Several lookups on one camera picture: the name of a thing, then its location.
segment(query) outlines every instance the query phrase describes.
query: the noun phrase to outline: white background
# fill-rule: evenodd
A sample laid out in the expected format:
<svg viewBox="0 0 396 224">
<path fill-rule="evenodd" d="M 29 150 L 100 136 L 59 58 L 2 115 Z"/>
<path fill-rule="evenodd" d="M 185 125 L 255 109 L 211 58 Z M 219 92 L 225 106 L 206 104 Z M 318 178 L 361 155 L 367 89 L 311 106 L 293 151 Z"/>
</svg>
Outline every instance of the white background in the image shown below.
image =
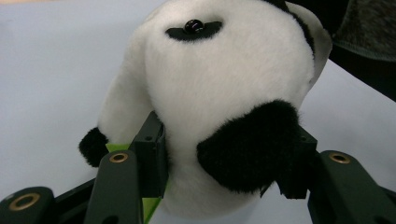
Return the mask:
<svg viewBox="0 0 396 224">
<path fill-rule="evenodd" d="M 163 0 L 67 0 L 0 5 L 0 200 L 32 186 L 59 195 L 93 178 L 77 147 L 96 126 L 132 31 Z M 318 151 L 358 159 L 396 190 L 396 104 L 328 62 L 300 110 Z M 311 223 L 306 201 L 273 185 L 262 199 L 213 220 L 159 210 L 151 223 Z"/>
</svg>

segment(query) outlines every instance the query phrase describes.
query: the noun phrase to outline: stuffed panda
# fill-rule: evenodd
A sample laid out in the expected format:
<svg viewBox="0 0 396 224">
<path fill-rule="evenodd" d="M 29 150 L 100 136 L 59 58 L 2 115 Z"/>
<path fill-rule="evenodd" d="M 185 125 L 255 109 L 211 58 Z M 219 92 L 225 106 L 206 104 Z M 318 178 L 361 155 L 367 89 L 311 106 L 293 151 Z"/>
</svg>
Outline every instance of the stuffed panda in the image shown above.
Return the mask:
<svg viewBox="0 0 396 224">
<path fill-rule="evenodd" d="M 171 0 L 132 36 L 97 127 L 79 149 L 98 166 L 129 144 L 149 112 L 166 128 L 161 207 L 221 216 L 292 166 L 298 109 L 332 48 L 309 10 L 282 0 Z"/>
</svg>

